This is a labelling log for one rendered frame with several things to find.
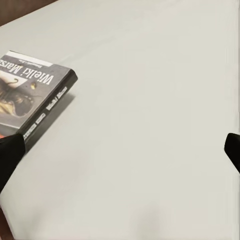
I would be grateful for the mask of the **hardback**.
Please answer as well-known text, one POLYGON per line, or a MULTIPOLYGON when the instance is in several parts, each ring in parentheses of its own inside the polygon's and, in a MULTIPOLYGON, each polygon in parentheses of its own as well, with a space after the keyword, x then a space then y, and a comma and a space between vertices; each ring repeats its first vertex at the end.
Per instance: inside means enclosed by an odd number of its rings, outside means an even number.
POLYGON ((71 68, 8 51, 0 58, 0 139, 26 143, 77 82, 71 68))

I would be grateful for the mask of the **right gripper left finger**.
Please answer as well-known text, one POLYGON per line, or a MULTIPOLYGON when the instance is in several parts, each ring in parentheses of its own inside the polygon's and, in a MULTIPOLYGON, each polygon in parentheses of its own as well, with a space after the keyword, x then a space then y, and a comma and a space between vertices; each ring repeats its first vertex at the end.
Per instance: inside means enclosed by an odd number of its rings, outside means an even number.
POLYGON ((0 193, 26 152, 21 133, 0 138, 0 193))

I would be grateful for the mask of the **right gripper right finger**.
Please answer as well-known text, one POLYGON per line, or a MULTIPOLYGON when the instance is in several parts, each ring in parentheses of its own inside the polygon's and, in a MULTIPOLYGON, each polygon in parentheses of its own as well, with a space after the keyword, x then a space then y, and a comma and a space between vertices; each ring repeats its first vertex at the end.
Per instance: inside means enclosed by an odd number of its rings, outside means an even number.
POLYGON ((228 133, 224 151, 240 173, 240 135, 235 133, 228 133))

